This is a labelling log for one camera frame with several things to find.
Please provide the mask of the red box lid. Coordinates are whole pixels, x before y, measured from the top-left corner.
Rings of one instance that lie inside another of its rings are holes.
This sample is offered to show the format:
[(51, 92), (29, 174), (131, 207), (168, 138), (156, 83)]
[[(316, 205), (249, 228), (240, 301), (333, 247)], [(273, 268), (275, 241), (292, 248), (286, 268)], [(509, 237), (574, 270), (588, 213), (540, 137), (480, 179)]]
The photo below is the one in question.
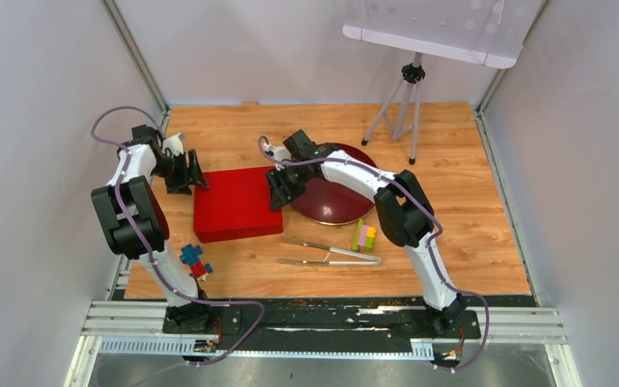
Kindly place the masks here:
[(193, 195), (193, 232), (202, 243), (276, 235), (283, 214), (271, 210), (269, 167), (229, 169), (204, 174), (209, 187)]

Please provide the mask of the metal tongs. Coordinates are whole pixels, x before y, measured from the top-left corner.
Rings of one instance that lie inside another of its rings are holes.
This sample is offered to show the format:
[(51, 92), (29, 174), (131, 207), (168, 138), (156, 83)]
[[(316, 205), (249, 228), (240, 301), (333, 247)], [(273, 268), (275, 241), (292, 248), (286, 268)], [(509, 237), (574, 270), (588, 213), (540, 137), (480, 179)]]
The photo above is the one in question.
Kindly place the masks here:
[(326, 252), (322, 260), (299, 260), (279, 258), (276, 260), (278, 264), (290, 265), (322, 265), (322, 266), (378, 266), (381, 265), (382, 259), (378, 256), (363, 254), (361, 252), (353, 252), (341, 248), (331, 247), (321, 243), (314, 243), (302, 239), (290, 237), (282, 237), (281, 242), (302, 246), (305, 248), (316, 248)]

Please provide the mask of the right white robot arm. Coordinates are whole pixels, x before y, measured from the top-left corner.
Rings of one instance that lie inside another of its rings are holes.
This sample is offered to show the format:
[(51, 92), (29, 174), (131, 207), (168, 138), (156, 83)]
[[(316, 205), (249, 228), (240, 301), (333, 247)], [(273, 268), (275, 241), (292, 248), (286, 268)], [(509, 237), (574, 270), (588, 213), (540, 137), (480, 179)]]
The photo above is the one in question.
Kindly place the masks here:
[(402, 248), (423, 289), (426, 321), (433, 333), (457, 330), (467, 303), (452, 283), (434, 239), (438, 222), (416, 176), (405, 169), (392, 173), (348, 155), (332, 143), (316, 144), (298, 130), (281, 146), (265, 136), (257, 140), (262, 155), (275, 166), (266, 174), (273, 211), (296, 201), (306, 184), (321, 179), (350, 189), (372, 202), (382, 234)]

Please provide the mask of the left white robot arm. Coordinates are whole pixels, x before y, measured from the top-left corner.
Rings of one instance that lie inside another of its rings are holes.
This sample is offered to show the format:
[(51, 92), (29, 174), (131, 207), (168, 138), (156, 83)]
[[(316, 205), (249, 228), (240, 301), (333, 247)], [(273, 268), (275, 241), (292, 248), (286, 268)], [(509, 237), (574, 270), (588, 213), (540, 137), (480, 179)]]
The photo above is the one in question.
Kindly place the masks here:
[(209, 186), (194, 150), (181, 134), (164, 137), (148, 125), (133, 127), (131, 140), (118, 145), (118, 168), (109, 182), (91, 193), (93, 208), (110, 250), (136, 260), (164, 292), (165, 317), (180, 329), (207, 332), (214, 311), (205, 292), (184, 270), (168, 244), (170, 232), (150, 179), (161, 177), (171, 194), (192, 194)]

